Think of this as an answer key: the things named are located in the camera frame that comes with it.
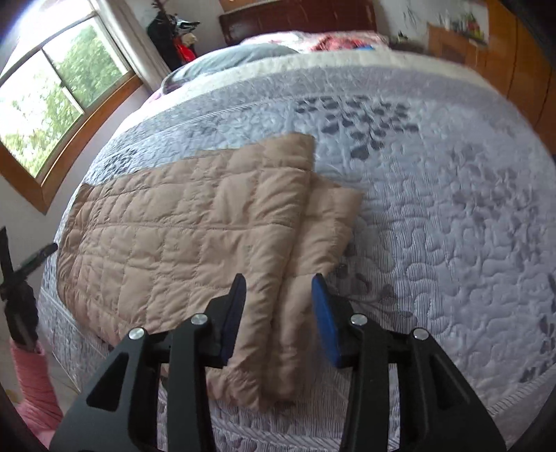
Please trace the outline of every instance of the floor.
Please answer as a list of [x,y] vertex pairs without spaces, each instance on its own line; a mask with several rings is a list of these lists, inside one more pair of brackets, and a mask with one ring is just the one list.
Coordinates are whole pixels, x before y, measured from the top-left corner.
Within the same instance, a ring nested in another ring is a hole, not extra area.
[[[77,389],[51,353],[48,354],[48,364],[50,380],[58,397],[58,404],[65,413],[76,398]],[[21,401],[21,392],[9,352],[9,332],[3,312],[0,315],[0,382],[12,402]]]

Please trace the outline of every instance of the window pane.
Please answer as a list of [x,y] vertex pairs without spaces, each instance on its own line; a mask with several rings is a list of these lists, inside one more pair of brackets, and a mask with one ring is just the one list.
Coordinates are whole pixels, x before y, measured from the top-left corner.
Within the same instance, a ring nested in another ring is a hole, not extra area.
[[37,53],[0,86],[0,139],[35,177],[80,113]]
[[127,72],[95,19],[54,38],[45,45],[44,51],[84,107]]
[[46,0],[41,6],[30,8],[16,24],[19,41],[2,74],[33,47],[91,12],[87,0]]

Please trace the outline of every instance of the red clothing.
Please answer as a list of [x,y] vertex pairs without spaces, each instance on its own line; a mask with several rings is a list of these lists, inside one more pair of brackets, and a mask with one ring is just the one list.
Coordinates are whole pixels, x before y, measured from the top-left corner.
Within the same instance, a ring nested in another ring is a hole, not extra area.
[[39,441],[48,448],[63,414],[48,378],[48,362],[44,349],[37,342],[37,352],[31,353],[19,348],[12,341],[11,351],[24,399],[17,406],[17,412]]
[[190,63],[197,58],[193,51],[181,42],[180,38],[174,38],[173,43],[184,64]]

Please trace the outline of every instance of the wooden cabinet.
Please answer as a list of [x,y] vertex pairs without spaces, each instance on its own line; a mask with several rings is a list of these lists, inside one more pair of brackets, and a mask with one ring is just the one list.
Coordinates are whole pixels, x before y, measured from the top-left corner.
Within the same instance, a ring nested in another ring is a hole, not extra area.
[[429,24],[429,52],[443,60],[468,66],[478,73],[484,71],[487,49],[462,35]]
[[556,155],[556,71],[552,71],[547,98],[535,128],[548,150]]
[[518,44],[515,69],[508,100],[534,127],[540,118],[550,81],[550,63],[544,57],[535,39],[518,22]]
[[518,20],[499,0],[487,0],[487,5],[489,47],[483,77],[506,97],[514,75]]

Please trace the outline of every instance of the curtain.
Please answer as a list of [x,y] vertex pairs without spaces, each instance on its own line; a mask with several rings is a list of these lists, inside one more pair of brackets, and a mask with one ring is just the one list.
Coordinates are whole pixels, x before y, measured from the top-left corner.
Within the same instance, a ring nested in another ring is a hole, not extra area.
[[152,92],[158,90],[170,69],[127,3],[123,0],[92,3],[135,73]]

